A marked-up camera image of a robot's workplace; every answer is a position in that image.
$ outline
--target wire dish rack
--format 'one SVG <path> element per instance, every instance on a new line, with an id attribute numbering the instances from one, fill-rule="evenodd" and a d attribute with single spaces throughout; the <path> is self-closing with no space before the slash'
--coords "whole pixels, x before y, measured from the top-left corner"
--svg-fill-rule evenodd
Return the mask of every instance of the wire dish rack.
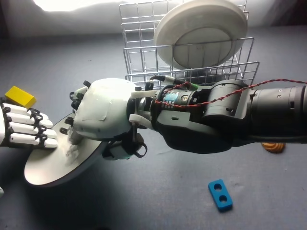
<path id="1" fill-rule="evenodd" d="M 237 0 L 238 7 L 243 11 L 247 20 L 249 12 L 246 11 L 247 0 Z M 127 75 L 125 78 L 136 85 L 144 87 L 146 81 L 153 75 L 170 75 L 175 78 L 191 81 L 196 84 L 213 84 L 222 80 L 244 81 L 252 84 L 256 76 L 259 62 L 249 62 L 254 38 L 241 38 L 219 42 L 207 42 L 197 44 L 154 46 L 154 31 L 161 19 L 174 7 L 182 4 L 184 0 L 159 0 L 141 3 L 127 3 L 119 6 L 122 20 L 122 34 L 125 42 L 123 50 Z M 195 50 L 195 46 L 201 46 L 202 56 L 210 52 L 210 47 L 222 47 L 231 43 L 235 47 L 242 47 L 237 51 L 234 49 L 232 57 L 223 61 L 220 53 L 214 54 L 219 66 L 205 67 L 206 60 L 202 60 L 203 67 L 192 69 L 189 67 L 191 59 L 189 50 Z M 178 47 L 187 49 L 186 69 L 174 67 L 174 50 Z M 158 55 L 159 49 L 168 49 L 173 58 L 173 64 L 166 64 Z M 155 88 L 161 88 L 161 82 L 155 82 Z"/>

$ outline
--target yellow block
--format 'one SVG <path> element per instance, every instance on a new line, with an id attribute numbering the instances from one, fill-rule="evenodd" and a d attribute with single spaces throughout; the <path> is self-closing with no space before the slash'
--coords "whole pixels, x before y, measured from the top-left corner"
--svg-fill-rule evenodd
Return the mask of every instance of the yellow block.
<path id="1" fill-rule="evenodd" d="M 7 99 L 16 102 L 22 107 L 31 108 L 36 102 L 36 98 L 31 94 L 13 86 L 9 91 L 5 93 Z"/>

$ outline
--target white plate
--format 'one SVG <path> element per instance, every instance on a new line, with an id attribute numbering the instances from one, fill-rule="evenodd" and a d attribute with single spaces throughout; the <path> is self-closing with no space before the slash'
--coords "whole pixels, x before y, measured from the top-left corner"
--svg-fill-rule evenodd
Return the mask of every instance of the white plate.
<path id="1" fill-rule="evenodd" d="M 160 58 L 168 65 L 174 64 L 177 69 L 195 69 L 218 66 L 227 61 L 244 42 L 234 40 L 244 38 L 246 33 L 246 17 L 235 4 L 227 0 L 192 0 L 164 16 L 153 40 L 156 46 L 217 42 L 157 49 Z"/>
<path id="2" fill-rule="evenodd" d="M 30 184 L 49 187 L 67 182 L 90 167 L 104 151 L 107 142 L 85 138 L 76 146 L 76 151 L 69 152 L 68 136 L 59 132 L 61 127 L 68 128 L 64 123 L 67 117 L 52 128 L 57 132 L 59 146 L 56 149 L 32 151 L 24 168 L 24 177 Z"/>

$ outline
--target metal wire basket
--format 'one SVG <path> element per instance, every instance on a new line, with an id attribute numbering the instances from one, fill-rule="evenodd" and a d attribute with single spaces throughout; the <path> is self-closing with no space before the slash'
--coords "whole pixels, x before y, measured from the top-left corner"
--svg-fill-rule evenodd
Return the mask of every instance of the metal wire basket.
<path id="1" fill-rule="evenodd" d="M 249 13 L 245 11 L 247 0 L 238 0 L 242 4 L 238 7 L 242 9 L 246 18 Z M 127 75 L 125 78 L 144 87 L 145 82 L 154 74 L 170 75 L 175 78 L 181 78 L 186 81 L 191 81 L 197 84 L 212 84 L 217 81 L 232 79 L 244 81 L 246 84 L 251 84 L 258 70 L 258 62 L 249 62 L 250 53 L 253 47 L 254 38 L 242 38 L 232 41 L 219 41 L 209 43 L 184 44 L 173 46 L 154 46 L 154 31 L 161 19 L 174 7 L 183 3 L 184 0 L 160 0 L 142 3 L 128 3 L 119 6 L 122 19 L 122 33 L 125 42 L 123 50 Z M 206 66 L 206 60 L 202 60 L 203 67 L 192 69 L 189 67 L 189 50 L 194 46 L 201 45 L 203 57 L 205 52 L 209 52 L 207 47 L 215 45 L 221 47 L 228 43 L 242 44 L 242 47 L 232 54 L 229 60 L 220 60 L 222 55 L 215 54 L 217 62 L 221 63 L 215 67 Z M 174 62 L 172 65 L 166 64 L 158 55 L 159 49 L 169 49 L 174 59 L 174 49 L 182 46 L 187 49 L 188 62 L 187 69 L 176 69 Z M 155 83 L 156 88 L 161 87 L 161 83 Z"/>

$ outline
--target gray table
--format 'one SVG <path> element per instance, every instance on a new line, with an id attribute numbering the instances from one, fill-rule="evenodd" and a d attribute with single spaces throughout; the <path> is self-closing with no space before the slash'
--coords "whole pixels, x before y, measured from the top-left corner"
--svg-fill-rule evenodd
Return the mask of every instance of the gray table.
<path id="1" fill-rule="evenodd" d="M 255 82 L 307 80 L 307 27 L 259 28 L 252 61 Z M 68 93 L 126 73 L 121 35 L 30 39 L 2 43 L 0 94 L 16 85 L 35 95 L 35 107 L 54 122 L 70 111 Z M 293 84 L 273 83 L 265 87 Z M 74 180 L 49 189 L 23 178 L 29 152 L 1 148 L 0 229 L 231 229 L 281 230 L 307 226 L 307 147 L 287 145 L 274 155 L 260 144 L 197 155 L 170 149 L 163 138 L 142 131 L 143 159 L 100 160 Z M 234 209 L 219 213 L 208 183 L 223 179 Z"/>

